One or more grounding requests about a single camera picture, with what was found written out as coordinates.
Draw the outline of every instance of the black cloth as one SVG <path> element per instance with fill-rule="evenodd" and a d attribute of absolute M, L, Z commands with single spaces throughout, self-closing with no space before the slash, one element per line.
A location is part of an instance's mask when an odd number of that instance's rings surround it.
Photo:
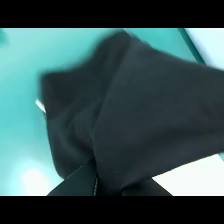
<path fill-rule="evenodd" d="M 106 195 L 224 151 L 224 72 L 125 32 L 41 84 L 57 172 L 94 158 Z"/>

